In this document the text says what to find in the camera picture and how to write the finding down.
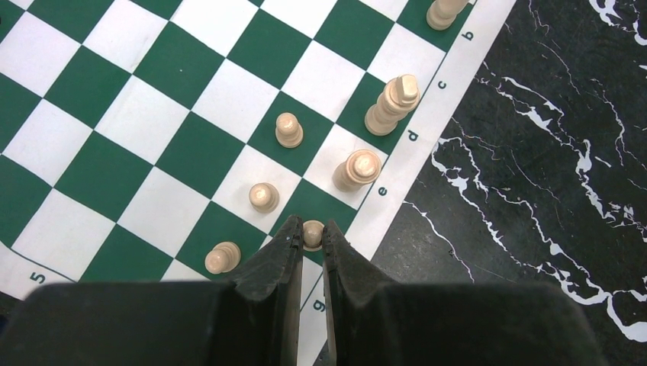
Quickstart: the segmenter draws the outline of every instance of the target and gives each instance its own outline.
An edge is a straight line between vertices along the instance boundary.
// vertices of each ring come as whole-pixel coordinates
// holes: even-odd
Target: white pawn
[[[240,263],[240,248],[233,242],[221,242],[204,259],[207,271],[217,275],[229,272]]]
[[[292,113],[281,113],[276,118],[275,135],[281,146],[291,149],[303,141],[303,127]]]
[[[317,220],[304,222],[304,249],[316,252],[321,249],[321,236],[324,234],[324,225]]]
[[[333,183],[340,191],[357,191],[374,182],[381,170],[382,164],[377,154],[367,149],[357,150],[337,166],[333,173]]]
[[[267,214],[278,205],[278,190],[269,183],[258,183],[249,190],[249,202],[254,210]]]
[[[427,11],[428,25],[437,30],[444,31],[456,20],[468,0],[436,0]]]
[[[388,135],[419,102],[416,77],[410,74],[398,76],[387,83],[377,103],[366,112],[364,125],[376,136]]]

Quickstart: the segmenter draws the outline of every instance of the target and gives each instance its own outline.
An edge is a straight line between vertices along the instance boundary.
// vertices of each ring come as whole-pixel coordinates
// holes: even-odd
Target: marble countertop
[[[647,364],[647,1],[517,0],[373,262],[548,281]]]

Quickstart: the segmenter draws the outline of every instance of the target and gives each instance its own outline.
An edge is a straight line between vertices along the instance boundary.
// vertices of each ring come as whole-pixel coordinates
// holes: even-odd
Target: vinyl chess mat
[[[244,262],[290,214],[334,219],[371,258],[513,3],[472,0],[438,32],[430,0],[0,0],[0,291],[216,279],[215,244]],[[371,135],[366,111],[405,73],[418,108]],[[304,129],[295,149],[276,141],[282,112]],[[343,193],[333,170],[357,149],[382,174]],[[268,214],[248,198],[263,181]],[[322,256],[304,255],[312,364]]]

